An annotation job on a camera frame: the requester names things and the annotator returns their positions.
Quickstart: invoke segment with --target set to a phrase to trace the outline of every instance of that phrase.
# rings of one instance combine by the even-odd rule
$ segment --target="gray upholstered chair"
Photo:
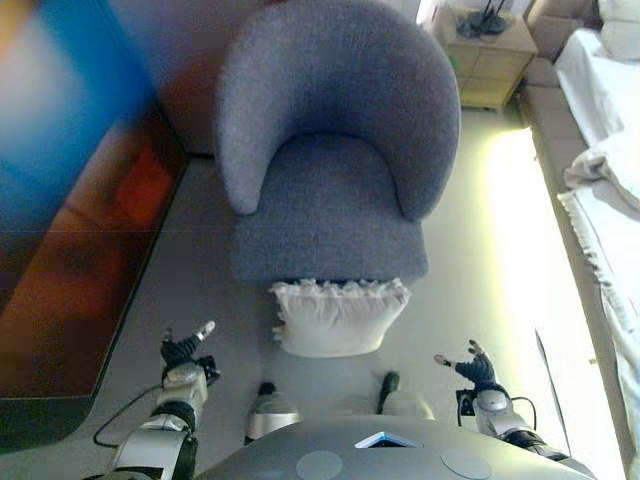
[[[242,282],[411,283],[460,106],[437,43],[375,1],[292,0],[245,26],[217,91],[216,158]]]

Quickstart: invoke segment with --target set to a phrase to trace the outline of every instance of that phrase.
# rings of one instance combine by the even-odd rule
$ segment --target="white bedsheet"
[[[558,195],[600,284],[640,478],[640,211],[606,179]]]
[[[555,68],[587,145],[623,129],[638,130],[640,64],[607,58],[598,32],[576,30]]]

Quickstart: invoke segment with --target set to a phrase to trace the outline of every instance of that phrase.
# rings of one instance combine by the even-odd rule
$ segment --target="white pillow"
[[[274,328],[282,348],[302,357],[363,355],[380,347],[387,329],[409,303],[411,293],[399,279],[386,283],[360,281],[344,286],[275,283],[284,322]]]
[[[598,0],[598,10],[605,22],[640,22],[638,0]]]
[[[616,60],[640,60],[640,23],[609,20],[602,27],[600,38]]]

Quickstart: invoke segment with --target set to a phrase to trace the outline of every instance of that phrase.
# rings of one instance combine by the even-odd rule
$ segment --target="black wire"
[[[462,402],[463,402],[464,398],[461,398],[460,401],[458,402],[458,426],[461,427],[462,426]]]
[[[538,429],[538,414],[536,412],[536,406],[533,404],[531,399],[529,399],[527,397],[513,397],[511,400],[512,401],[513,400],[526,400],[527,402],[529,402],[529,405],[531,405],[531,409],[533,410],[533,429],[537,430]]]
[[[140,400],[142,397],[144,397],[148,393],[153,392],[154,390],[157,390],[159,388],[162,388],[162,385],[154,385],[153,387],[149,387],[149,388],[143,390],[142,393],[140,393],[133,400],[129,401],[129,403],[127,403],[124,407],[122,407],[120,410],[118,410],[109,420],[107,420],[105,423],[103,423],[102,426],[98,430],[96,430],[96,433],[93,435],[93,443],[95,443],[99,447],[118,448],[118,445],[116,445],[115,443],[104,443],[104,442],[101,442],[100,440],[98,440],[98,435],[100,435],[102,433],[102,431],[111,424],[111,422],[113,422],[116,418],[118,418],[120,415],[122,415],[122,413],[127,408],[129,408],[131,405],[136,403],[138,400]]]

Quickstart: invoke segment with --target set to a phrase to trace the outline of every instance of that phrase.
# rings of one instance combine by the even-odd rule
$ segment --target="wooden nightstand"
[[[427,28],[449,56],[458,80],[460,103],[500,109],[538,53],[522,17],[505,16],[507,30],[498,36],[468,39],[457,34],[458,17],[471,10],[442,6]]]

